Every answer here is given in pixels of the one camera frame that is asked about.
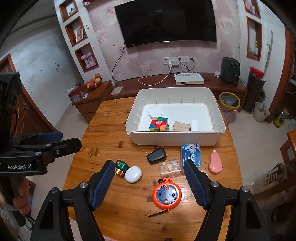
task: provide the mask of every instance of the white cable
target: white cable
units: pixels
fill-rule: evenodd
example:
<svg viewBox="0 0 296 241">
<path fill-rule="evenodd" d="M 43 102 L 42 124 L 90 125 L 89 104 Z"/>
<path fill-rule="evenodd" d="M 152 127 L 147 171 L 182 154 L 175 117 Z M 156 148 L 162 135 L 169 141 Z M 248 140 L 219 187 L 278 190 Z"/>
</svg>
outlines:
<svg viewBox="0 0 296 241">
<path fill-rule="evenodd" d="M 166 76 L 162 81 L 164 81 L 164 80 L 168 77 L 169 74 L 170 74 L 170 71 L 168 72 L 167 76 Z M 140 81 L 140 79 L 143 79 L 143 78 L 146 78 L 146 77 L 151 77 L 151 76 L 155 76 L 155 74 L 154 74 L 154 75 L 148 75 L 148 76 L 141 77 L 141 78 L 138 79 L 138 81 L 139 81 L 139 83 L 141 83 L 142 85 L 146 85 L 146 84 L 142 83 L 142 82 Z"/>
<path fill-rule="evenodd" d="M 186 61 L 186 67 L 187 67 L 187 71 L 186 71 L 186 73 L 191 73 L 190 71 L 190 69 L 188 68 L 188 62 L 187 62 L 187 60 L 185 60 Z"/>
</svg>

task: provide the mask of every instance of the wooden tv cabinet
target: wooden tv cabinet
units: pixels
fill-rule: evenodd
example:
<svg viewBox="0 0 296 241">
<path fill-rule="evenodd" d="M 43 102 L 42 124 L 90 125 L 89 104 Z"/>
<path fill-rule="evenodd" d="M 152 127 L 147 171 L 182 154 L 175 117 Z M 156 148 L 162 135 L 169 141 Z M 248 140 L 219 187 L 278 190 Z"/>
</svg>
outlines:
<svg viewBox="0 0 296 241">
<path fill-rule="evenodd" d="M 126 98 L 126 97 L 134 97 L 137 96 L 137 93 L 142 89 L 148 89 L 148 88 L 163 88 L 163 87 L 208 87 L 218 100 L 219 95 L 221 92 L 228 91 L 236 94 L 240 100 L 241 100 L 241 106 L 239 108 L 239 112 L 242 109 L 243 103 L 245 101 L 246 95 L 247 95 L 247 88 L 241 83 L 238 82 L 238 84 L 227 84 L 219 77 L 214 77 L 213 73 L 200 73 L 201 76 L 204 78 L 205 83 L 204 84 L 195 84 L 195 85 L 176 85 L 174 74 L 170 74 L 168 78 L 166 78 L 164 81 L 162 81 L 158 85 L 154 86 L 146 86 L 138 82 L 138 78 L 124 80 L 116 82 L 114 85 L 115 87 L 122 86 L 122 90 L 117 95 L 112 95 L 107 97 L 106 100 L 112 100 L 112 99 L 120 99 L 120 98 Z M 154 75 L 150 77 L 146 77 L 144 79 L 141 79 L 141 82 L 153 85 L 158 82 L 160 82 L 166 74 L 159 74 Z"/>
</svg>

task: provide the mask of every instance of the door frame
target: door frame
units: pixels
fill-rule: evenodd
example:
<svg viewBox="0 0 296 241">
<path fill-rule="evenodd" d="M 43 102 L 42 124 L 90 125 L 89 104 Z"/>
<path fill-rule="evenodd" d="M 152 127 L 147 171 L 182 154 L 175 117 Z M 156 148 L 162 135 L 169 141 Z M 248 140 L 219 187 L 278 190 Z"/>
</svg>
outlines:
<svg viewBox="0 0 296 241">
<path fill-rule="evenodd" d="M 0 65 L 5 62 L 8 61 L 12 71 L 16 72 L 15 69 L 15 65 L 13 64 L 12 58 L 10 53 L 8 55 L 6 55 L 2 60 L 0 60 Z M 25 89 L 24 85 L 22 84 L 21 86 L 21 90 L 24 93 L 24 99 L 26 101 L 26 103 L 28 104 L 29 108 L 34 112 L 34 114 L 36 115 L 36 117 L 51 131 L 57 131 L 57 129 L 48 121 L 48 119 L 46 119 L 46 117 L 44 116 L 44 114 L 42 114 L 42 112 L 39 110 L 39 108 L 37 107 L 37 105 L 34 103 L 34 101 L 32 100 L 32 98 L 30 97 L 29 93 L 27 92 L 27 90 Z"/>
<path fill-rule="evenodd" d="M 290 81 L 291 69 L 292 69 L 292 66 L 294 63 L 294 61 L 293 61 L 294 39 L 286 27 L 285 27 L 285 35 L 286 35 L 286 50 L 285 50 L 283 71 L 281 73 L 281 78 L 279 81 L 278 88 L 276 90 L 274 98 L 273 98 L 271 105 L 269 107 L 270 115 L 266 118 L 267 123 L 271 123 L 271 121 L 274 119 L 274 117 L 279 109 L 279 106 L 283 101 L 285 92 L 288 88 L 288 84 Z"/>
</svg>

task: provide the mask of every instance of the white router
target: white router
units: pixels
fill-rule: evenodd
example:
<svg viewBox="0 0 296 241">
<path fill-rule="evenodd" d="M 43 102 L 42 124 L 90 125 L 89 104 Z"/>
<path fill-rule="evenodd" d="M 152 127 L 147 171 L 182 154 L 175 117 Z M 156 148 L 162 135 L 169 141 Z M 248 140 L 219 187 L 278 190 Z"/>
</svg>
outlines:
<svg viewBox="0 0 296 241">
<path fill-rule="evenodd" d="M 204 84 L 205 80 L 199 73 L 181 73 L 175 75 L 177 85 Z"/>
</svg>

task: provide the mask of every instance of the wall shelf niche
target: wall shelf niche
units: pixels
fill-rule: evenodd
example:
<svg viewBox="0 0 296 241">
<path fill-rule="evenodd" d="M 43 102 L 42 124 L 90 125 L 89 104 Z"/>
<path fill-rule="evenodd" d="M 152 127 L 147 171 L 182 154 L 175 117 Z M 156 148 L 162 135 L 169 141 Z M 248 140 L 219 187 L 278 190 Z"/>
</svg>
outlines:
<svg viewBox="0 0 296 241">
<path fill-rule="evenodd" d="M 77 49 L 75 54 L 84 73 L 99 68 L 98 61 L 90 43 Z"/>
<path fill-rule="evenodd" d="M 61 12 L 63 22 L 65 22 L 71 16 L 73 16 L 74 14 L 76 14 L 78 12 L 78 8 L 77 8 L 75 0 L 66 0 L 66 1 L 64 1 L 59 6 L 59 10 Z"/>
<path fill-rule="evenodd" d="M 66 25 L 66 32 L 73 47 L 81 41 L 87 39 L 80 16 Z"/>
<path fill-rule="evenodd" d="M 261 19 L 260 10 L 259 10 L 257 0 L 244 0 L 244 7 L 246 9 L 246 12 Z"/>
<path fill-rule="evenodd" d="M 262 25 L 254 19 L 247 17 L 247 28 L 247 58 L 260 61 L 262 51 Z"/>
</svg>

